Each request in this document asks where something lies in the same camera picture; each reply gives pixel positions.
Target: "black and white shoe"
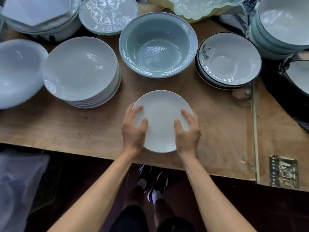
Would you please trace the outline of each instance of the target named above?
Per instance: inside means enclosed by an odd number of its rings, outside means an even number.
[[[163,191],[166,189],[168,186],[168,178],[170,176],[170,169],[165,169],[157,177],[157,182],[154,184],[153,189],[151,189],[148,192],[147,199],[149,202],[153,202],[152,200],[152,192],[153,191],[160,191],[161,194],[163,194]]]
[[[138,180],[144,179],[146,181],[145,192],[149,185],[152,183],[153,174],[152,166],[141,164],[139,167],[139,178]]]

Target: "foot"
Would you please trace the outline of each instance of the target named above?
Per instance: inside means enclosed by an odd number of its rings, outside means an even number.
[[[163,170],[157,177],[157,182],[154,184],[153,189],[151,189],[148,192],[147,199],[149,202],[153,202],[152,199],[152,192],[153,191],[160,191],[161,194],[163,194],[163,191],[166,189],[168,186],[168,178],[170,176],[170,170],[165,169]]]
[[[140,182],[141,179],[145,180],[146,186],[144,192],[146,192],[149,185],[152,183],[153,180],[152,175],[152,166],[141,164],[139,167],[139,178],[138,181]]]

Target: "person's left hand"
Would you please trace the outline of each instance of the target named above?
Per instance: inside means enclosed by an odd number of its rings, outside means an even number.
[[[136,155],[144,146],[148,119],[143,119],[139,127],[136,127],[133,124],[133,119],[136,113],[143,109],[143,106],[138,106],[132,109],[134,104],[135,103],[132,103],[126,110],[125,117],[121,126],[121,131],[125,151],[134,153]]]

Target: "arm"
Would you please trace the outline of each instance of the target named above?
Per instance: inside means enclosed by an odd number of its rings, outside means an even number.
[[[134,126],[135,114],[143,106],[132,110],[133,105],[128,107],[122,124],[124,149],[119,157],[48,232],[97,232],[100,230],[114,203],[123,178],[145,142],[148,121],[144,119],[140,127]]]
[[[212,181],[196,158],[196,149],[201,136],[197,115],[185,110],[190,130],[184,131],[179,120],[175,120],[176,147],[183,161],[187,176],[194,191],[201,216],[209,232],[256,232],[250,223],[237,211]]]

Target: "hand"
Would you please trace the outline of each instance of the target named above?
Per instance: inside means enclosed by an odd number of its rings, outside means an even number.
[[[198,141],[201,137],[200,124],[198,121],[198,116],[194,111],[193,116],[189,112],[184,109],[181,109],[181,113],[184,117],[186,117],[187,121],[190,124],[190,129],[188,131],[184,131],[180,120],[176,119],[174,121],[174,128],[176,133],[176,148],[180,158],[183,160],[186,156],[196,156],[196,148],[198,145]]]
[[[126,110],[125,117],[121,126],[121,131],[125,151],[134,153],[136,155],[144,146],[148,119],[143,119],[139,127],[136,127],[133,124],[133,119],[136,113],[143,109],[143,106],[138,106],[132,109],[134,104],[135,103],[132,103]]]

